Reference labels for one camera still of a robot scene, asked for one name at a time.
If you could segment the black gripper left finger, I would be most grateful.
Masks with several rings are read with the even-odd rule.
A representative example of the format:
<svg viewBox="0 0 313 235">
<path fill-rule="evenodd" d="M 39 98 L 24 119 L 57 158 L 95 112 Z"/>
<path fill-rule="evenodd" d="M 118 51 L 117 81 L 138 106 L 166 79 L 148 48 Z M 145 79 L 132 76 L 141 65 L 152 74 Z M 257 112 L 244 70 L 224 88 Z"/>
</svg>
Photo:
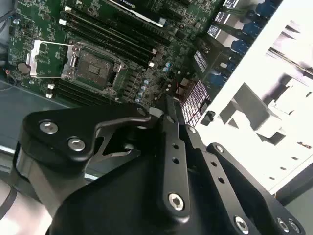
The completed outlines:
<svg viewBox="0 0 313 235">
<path fill-rule="evenodd" d="M 142 151 L 157 147 L 160 154 L 158 200 L 171 210 L 169 195 L 189 204 L 189 186 L 184 142 L 172 110 L 173 98 L 165 96 L 159 105 L 146 110 L 137 103 L 84 106 L 28 114 L 22 122 L 22 154 L 32 168 L 41 171 L 42 181 L 29 171 L 22 176 L 32 184 L 39 199 L 54 216 L 61 204 L 84 184 L 89 163 L 105 159 L 104 151 L 117 132 L 120 142 L 136 128 L 144 133 L 132 145 Z"/>
</svg>

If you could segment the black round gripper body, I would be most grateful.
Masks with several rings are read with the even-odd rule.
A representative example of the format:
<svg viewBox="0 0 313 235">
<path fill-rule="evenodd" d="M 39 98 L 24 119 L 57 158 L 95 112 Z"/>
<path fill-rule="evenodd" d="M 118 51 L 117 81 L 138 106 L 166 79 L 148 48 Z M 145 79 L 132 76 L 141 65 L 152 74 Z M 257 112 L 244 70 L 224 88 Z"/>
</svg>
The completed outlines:
<svg viewBox="0 0 313 235">
<path fill-rule="evenodd" d="M 187 154 L 191 214 L 180 224 L 157 204 L 156 157 L 136 158 L 68 197 L 50 226 L 52 235 L 230 235 L 232 226 L 211 187 Z"/>
</svg>

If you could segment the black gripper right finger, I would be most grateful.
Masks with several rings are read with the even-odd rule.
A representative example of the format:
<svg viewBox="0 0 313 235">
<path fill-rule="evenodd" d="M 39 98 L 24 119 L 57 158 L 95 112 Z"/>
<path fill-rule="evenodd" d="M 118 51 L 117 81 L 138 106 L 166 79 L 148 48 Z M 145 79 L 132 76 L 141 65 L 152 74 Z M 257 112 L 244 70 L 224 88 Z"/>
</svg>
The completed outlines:
<svg viewBox="0 0 313 235">
<path fill-rule="evenodd" d="M 301 223 L 222 145 L 205 146 L 172 100 L 185 143 L 187 165 L 195 173 L 193 203 L 216 235 L 304 235 Z"/>
</svg>

